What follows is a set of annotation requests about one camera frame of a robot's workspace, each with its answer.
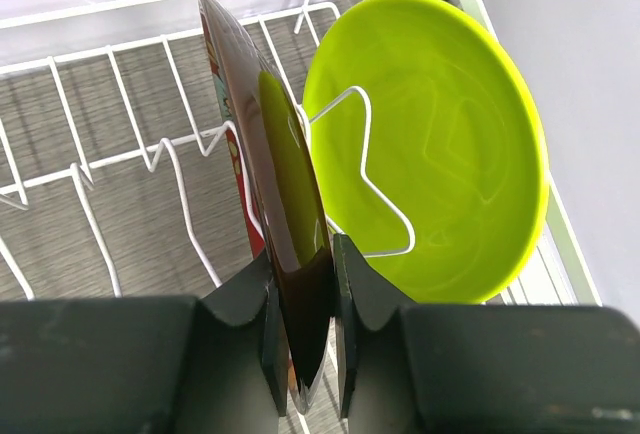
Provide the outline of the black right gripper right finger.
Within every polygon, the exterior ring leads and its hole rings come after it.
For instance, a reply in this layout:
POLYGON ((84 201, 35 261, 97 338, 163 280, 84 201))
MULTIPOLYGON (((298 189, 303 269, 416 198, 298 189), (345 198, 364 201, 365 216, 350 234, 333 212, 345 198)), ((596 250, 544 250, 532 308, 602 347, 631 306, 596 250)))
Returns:
POLYGON ((639 332, 596 306, 419 304, 333 240, 353 433, 635 433, 639 332))

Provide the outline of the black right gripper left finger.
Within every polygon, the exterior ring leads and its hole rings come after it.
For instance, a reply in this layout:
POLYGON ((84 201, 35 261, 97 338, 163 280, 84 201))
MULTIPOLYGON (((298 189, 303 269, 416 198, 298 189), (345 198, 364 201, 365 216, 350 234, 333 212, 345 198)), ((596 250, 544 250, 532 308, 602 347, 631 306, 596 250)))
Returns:
POLYGON ((265 255, 204 298, 1 306, 5 433, 274 433, 287 354, 265 255))

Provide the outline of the lime green plate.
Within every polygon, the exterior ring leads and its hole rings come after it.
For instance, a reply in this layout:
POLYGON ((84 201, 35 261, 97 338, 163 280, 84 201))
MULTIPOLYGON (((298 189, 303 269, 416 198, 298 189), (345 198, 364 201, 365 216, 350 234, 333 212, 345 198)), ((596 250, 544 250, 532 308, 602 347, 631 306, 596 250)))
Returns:
POLYGON ((325 212, 412 299, 482 303, 529 261, 548 151, 533 97, 442 0, 364 0, 329 28, 303 108, 325 212))

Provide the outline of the red floral plate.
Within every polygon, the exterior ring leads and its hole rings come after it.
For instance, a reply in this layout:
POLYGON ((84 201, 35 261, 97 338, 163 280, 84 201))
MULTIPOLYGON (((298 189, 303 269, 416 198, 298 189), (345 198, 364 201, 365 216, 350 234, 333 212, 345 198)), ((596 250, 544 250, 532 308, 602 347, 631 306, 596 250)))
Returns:
POLYGON ((333 314, 334 261, 319 187, 277 69, 217 0, 198 0, 211 70, 246 165, 289 343, 299 412, 313 405, 333 314))

